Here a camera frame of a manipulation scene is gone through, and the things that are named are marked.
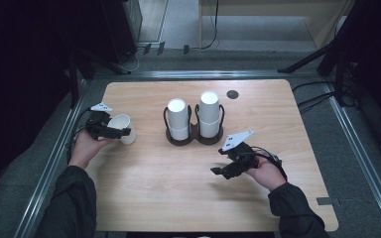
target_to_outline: metal bar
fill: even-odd
[[[104,78],[117,78],[112,72],[98,75]],[[279,73],[276,69],[271,70],[169,70],[169,71],[142,71],[128,75],[129,79],[149,78],[160,79],[262,79],[262,78],[292,78],[292,77],[318,77],[314,69],[298,70],[294,73]]]
[[[329,85],[325,85],[324,90],[326,92],[333,91],[333,89]],[[355,132],[348,115],[346,114],[346,110],[344,108],[339,107],[338,102],[334,98],[331,98],[329,101],[333,108],[333,111],[335,112],[336,117],[338,118],[339,123],[341,124],[345,136],[347,137],[351,145],[351,148],[355,154],[355,158],[357,159],[357,162],[361,167],[364,176],[373,192],[373,195],[375,196],[375,199],[381,209],[381,179],[379,178],[379,175],[377,174],[373,166],[373,163],[368,157],[367,152],[364,150],[364,147],[360,139],[358,138],[357,133]]]
[[[88,84],[83,80],[81,82],[82,90],[85,90],[88,87]],[[33,227],[33,224],[37,218],[40,207],[42,206],[43,200],[46,196],[46,193],[51,185],[51,182],[54,178],[55,171],[57,169],[58,163],[64,151],[64,144],[68,138],[69,132],[72,130],[75,118],[79,113],[79,109],[82,104],[83,96],[81,95],[78,98],[78,101],[75,107],[71,108],[66,120],[64,121],[63,128],[58,135],[58,139],[55,143],[54,148],[52,149],[51,155],[46,163],[45,169],[42,172],[42,176],[39,179],[39,182],[30,197],[30,200],[27,204],[27,208],[24,212],[24,215],[18,225],[17,231],[14,237],[24,238],[30,237],[30,233]]]

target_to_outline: table top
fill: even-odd
[[[172,145],[163,119],[167,103],[179,97],[194,109],[207,90],[216,91],[224,107],[222,139],[211,146],[197,140]],[[229,90],[238,98],[228,98]],[[227,180],[210,170],[231,163],[218,153],[227,135],[248,130],[255,133],[245,143],[276,154],[325,229],[336,230],[333,207],[317,202],[328,193],[287,80],[114,82],[102,101],[113,108],[111,117],[131,117],[137,139],[103,148],[86,169],[97,190],[97,230],[278,230],[268,189],[246,174]],[[196,123],[194,112],[191,122]]]

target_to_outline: black jacket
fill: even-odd
[[[283,238],[329,237],[323,221],[310,208],[303,192],[285,183],[269,195],[271,211],[280,216]],[[78,167],[67,167],[57,180],[36,237],[93,237],[96,228],[96,193],[92,179]]]
[[[94,182],[86,171],[67,167],[58,177],[36,237],[94,237],[96,198]]]

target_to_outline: wire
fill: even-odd
[[[206,47],[202,47],[202,48],[191,48],[193,50],[207,50],[208,48],[210,48],[212,46],[212,44],[215,42],[216,40],[216,37],[217,37],[217,33],[218,33],[218,29],[217,29],[217,22],[218,22],[218,1],[219,0],[216,0],[216,8],[215,8],[215,24],[214,24],[214,38],[212,39],[212,42],[206,46]]]
[[[327,99],[329,99],[329,98],[331,98],[331,97],[333,97],[333,96],[334,96],[334,92],[328,92],[328,93],[324,93],[324,94],[322,94],[322,95],[320,95],[320,96],[314,97],[314,98],[312,98],[312,99],[309,99],[309,100],[307,100],[307,101],[304,101],[304,102],[299,103],[298,106],[300,107],[302,104],[306,104],[306,103],[308,103],[308,102],[311,102],[311,101],[314,101],[314,100],[317,100],[317,99],[320,99],[320,98],[321,98],[320,101],[318,101],[318,102],[316,102],[316,103],[314,103],[314,104],[312,104],[312,105],[310,105],[310,106],[308,106],[308,107],[306,107],[306,108],[304,108],[304,109],[301,109],[301,110],[300,110],[300,113],[305,113],[305,112],[311,110],[313,107],[315,107],[315,106],[321,104],[322,102],[324,102],[325,100],[327,100]]]
[[[250,147],[250,148],[252,148],[252,149],[258,149],[258,151],[265,152],[265,153],[267,153],[271,158],[274,158],[274,157],[272,156],[271,153],[269,153],[267,150],[265,150],[265,149],[263,149],[263,148],[256,147],[256,146],[254,146],[254,147]]]
[[[138,53],[142,52],[143,50],[144,50],[144,48],[141,48],[140,50],[138,50],[138,51],[135,53],[134,57],[135,57],[135,60],[136,60],[136,62],[137,62],[137,65],[136,65],[134,68],[129,69],[129,68],[126,68],[126,67],[124,67],[124,66],[121,65],[121,64],[125,63],[126,61],[122,62],[121,64],[117,64],[116,66],[119,67],[119,68],[122,68],[123,70],[126,70],[126,71],[135,71],[135,70],[138,69],[138,67],[140,66],[140,61],[139,61],[139,59],[138,59]]]
[[[76,127],[78,126],[79,120],[82,118],[82,116],[85,114],[85,112],[91,111],[90,107],[85,108],[81,113],[79,113],[78,117],[76,117],[75,123],[73,124],[72,131],[70,133],[69,141],[67,142],[67,151],[66,151],[66,162],[69,164],[70,157],[72,156],[72,147],[75,144],[75,136],[77,133],[79,133],[81,130],[85,129],[82,128],[81,130],[75,131]]]
[[[300,88],[300,87],[307,86],[307,85],[312,85],[312,84],[317,84],[317,83],[331,83],[331,84],[335,84],[335,82],[333,82],[333,81],[315,81],[315,82],[308,82],[308,83],[303,83],[303,84],[300,84],[300,85],[294,87],[294,88],[292,89],[292,91],[294,92],[294,91],[296,91],[296,89],[298,89],[298,88]]]

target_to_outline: white cup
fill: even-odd
[[[173,129],[172,127],[169,127],[169,131],[172,138],[177,141],[185,140],[190,136],[189,127],[185,127],[184,129],[181,129],[181,130],[177,130],[177,129]]]
[[[219,131],[219,121],[218,118],[215,122],[206,123],[199,121],[199,133],[204,138],[212,138],[218,134]]]
[[[204,123],[213,123],[219,117],[219,99],[214,91],[205,91],[200,96],[199,110],[197,113],[199,120]]]
[[[180,98],[174,98],[168,105],[169,126],[175,130],[182,130],[189,124],[187,104]]]
[[[129,136],[122,136],[120,138],[120,141],[124,145],[131,145],[137,139],[137,135],[135,134],[135,130],[132,127],[131,118],[128,115],[120,114],[120,115],[113,117],[109,121],[109,124],[107,124],[107,126],[111,127],[111,128],[119,129],[119,130],[122,130],[123,128],[131,129],[131,133],[129,134]]]

